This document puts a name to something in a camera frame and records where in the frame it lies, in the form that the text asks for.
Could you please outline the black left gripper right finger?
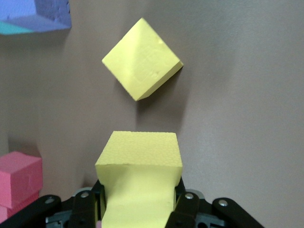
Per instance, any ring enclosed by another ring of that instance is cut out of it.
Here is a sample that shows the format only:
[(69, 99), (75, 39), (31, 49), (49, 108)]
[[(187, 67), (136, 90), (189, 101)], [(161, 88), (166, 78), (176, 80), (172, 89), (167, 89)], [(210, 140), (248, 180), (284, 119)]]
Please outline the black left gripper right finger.
[(186, 190), (183, 180), (180, 180), (175, 191), (176, 206), (167, 220), (167, 228), (263, 227), (230, 198), (217, 198), (208, 203), (201, 192)]

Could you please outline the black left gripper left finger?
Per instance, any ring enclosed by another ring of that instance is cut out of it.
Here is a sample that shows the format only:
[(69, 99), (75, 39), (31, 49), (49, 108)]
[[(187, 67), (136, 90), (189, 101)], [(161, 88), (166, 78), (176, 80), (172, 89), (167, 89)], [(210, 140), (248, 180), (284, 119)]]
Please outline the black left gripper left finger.
[(45, 195), (0, 224), (2, 228), (95, 228), (105, 212), (105, 188), (97, 181), (62, 201)]

